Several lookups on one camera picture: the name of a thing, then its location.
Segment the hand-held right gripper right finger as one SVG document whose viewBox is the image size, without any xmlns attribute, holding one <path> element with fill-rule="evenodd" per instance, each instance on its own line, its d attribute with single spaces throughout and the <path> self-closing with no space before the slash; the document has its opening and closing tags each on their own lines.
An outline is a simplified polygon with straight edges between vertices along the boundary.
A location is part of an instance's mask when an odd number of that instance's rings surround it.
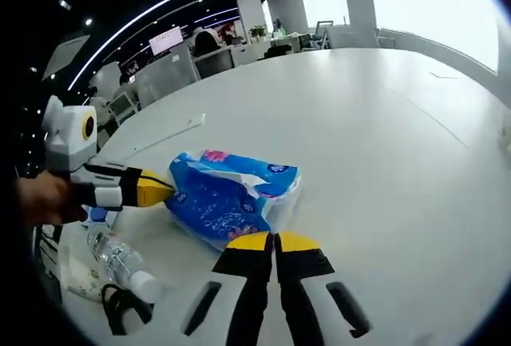
<svg viewBox="0 0 511 346">
<path fill-rule="evenodd" d="M 382 344 L 373 318 L 320 245 L 304 235 L 275 235 L 280 303 L 294 345 Z"/>
</svg>

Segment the person's left hand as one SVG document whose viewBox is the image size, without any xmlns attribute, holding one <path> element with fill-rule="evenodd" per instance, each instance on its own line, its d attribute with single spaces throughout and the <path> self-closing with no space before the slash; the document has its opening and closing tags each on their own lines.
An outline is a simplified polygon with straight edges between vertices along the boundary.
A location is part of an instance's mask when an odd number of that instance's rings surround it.
<svg viewBox="0 0 511 346">
<path fill-rule="evenodd" d="M 24 226 L 65 225 L 85 221 L 74 186 L 47 171 L 35 178 L 18 178 L 15 188 Z"/>
</svg>

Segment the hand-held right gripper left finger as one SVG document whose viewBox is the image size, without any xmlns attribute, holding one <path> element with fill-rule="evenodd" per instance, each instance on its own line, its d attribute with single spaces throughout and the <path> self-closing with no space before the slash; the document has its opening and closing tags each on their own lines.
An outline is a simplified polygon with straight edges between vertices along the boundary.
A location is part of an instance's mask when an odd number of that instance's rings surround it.
<svg viewBox="0 0 511 346">
<path fill-rule="evenodd" d="M 256 345 L 267 307 L 273 234 L 231 241 L 211 272 L 171 295 L 169 345 Z"/>
</svg>

